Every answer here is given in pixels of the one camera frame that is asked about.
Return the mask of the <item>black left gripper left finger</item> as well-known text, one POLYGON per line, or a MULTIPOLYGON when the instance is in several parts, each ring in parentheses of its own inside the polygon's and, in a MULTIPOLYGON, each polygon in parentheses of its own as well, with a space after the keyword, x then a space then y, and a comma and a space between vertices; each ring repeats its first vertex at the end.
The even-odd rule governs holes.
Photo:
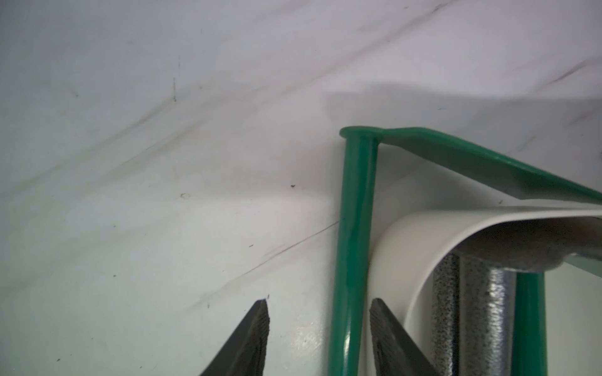
POLYGON ((265 368, 270 317, 266 299, 254 302, 201 376, 261 376, 265 368))

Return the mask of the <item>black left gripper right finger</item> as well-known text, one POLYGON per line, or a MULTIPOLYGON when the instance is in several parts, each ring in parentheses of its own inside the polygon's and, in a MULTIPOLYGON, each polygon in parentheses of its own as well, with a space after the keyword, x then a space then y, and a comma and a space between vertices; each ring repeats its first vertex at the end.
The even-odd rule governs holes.
POLYGON ((369 312, 372 352, 378 376, 438 375, 382 299, 373 299, 369 312))

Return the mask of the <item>grey speckled hoe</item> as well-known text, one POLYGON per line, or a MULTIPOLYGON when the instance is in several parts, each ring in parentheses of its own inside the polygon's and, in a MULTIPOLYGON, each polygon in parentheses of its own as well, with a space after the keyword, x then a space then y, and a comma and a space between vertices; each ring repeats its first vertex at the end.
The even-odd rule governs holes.
POLYGON ((504 222, 456 246, 459 256, 459 373, 512 375, 517 275, 556 269, 573 255, 601 259, 594 217, 504 222))
POLYGON ((459 374, 459 258, 446 255, 433 272, 432 351, 440 375, 459 374))

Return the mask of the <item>green hoe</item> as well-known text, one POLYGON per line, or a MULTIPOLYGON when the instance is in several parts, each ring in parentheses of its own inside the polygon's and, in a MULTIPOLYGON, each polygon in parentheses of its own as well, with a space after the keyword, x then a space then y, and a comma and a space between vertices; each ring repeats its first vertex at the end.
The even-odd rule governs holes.
POLYGON ((517 275, 511 374, 601 374, 601 262, 517 275))
POLYGON ((493 150, 428 128, 342 128, 346 140, 328 373, 356 375, 360 358, 376 162, 380 144, 421 158, 520 200, 600 204, 598 191, 493 150))

